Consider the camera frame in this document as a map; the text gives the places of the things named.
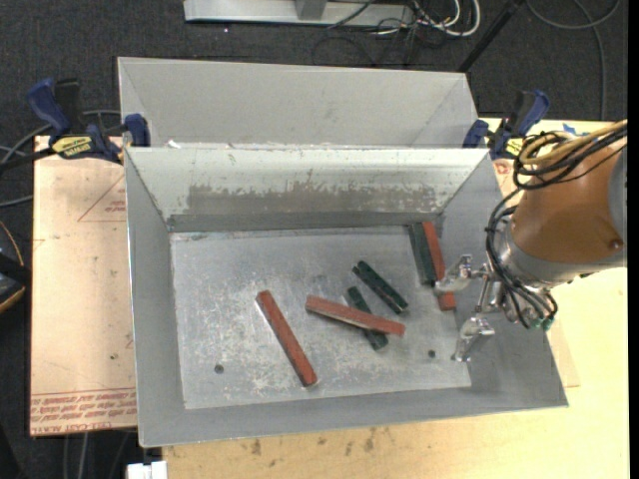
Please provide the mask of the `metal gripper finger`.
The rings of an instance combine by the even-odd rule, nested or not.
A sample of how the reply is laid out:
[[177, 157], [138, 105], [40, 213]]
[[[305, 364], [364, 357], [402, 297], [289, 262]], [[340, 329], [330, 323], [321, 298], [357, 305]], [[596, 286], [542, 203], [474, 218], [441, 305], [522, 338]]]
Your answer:
[[472, 351], [478, 350], [494, 335], [495, 329], [485, 317], [470, 317], [459, 330], [451, 359], [455, 362], [467, 362]]
[[443, 278], [437, 280], [433, 292], [437, 295], [455, 293], [466, 289], [476, 278], [484, 278], [488, 274], [486, 264], [474, 267], [471, 254], [462, 254], [455, 264], [444, 273]]

